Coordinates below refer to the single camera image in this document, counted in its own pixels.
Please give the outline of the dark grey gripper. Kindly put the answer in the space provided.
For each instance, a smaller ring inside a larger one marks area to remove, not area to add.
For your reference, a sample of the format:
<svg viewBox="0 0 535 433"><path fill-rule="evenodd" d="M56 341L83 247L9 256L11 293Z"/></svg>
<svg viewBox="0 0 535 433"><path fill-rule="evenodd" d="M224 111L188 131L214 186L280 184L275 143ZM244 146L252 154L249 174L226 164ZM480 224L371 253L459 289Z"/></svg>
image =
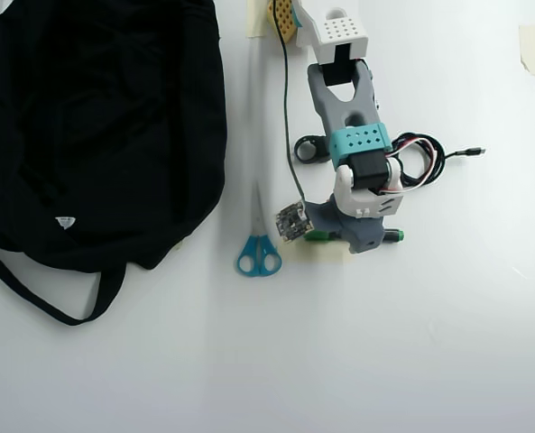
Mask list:
<svg viewBox="0 0 535 433"><path fill-rule="evenodd" d="M342 213L334 199L316 204L306 202L306 213L314 230L306 234L310 241L344 241L350 253L377 248L383 241L383 218L355 218Z"/></svg>

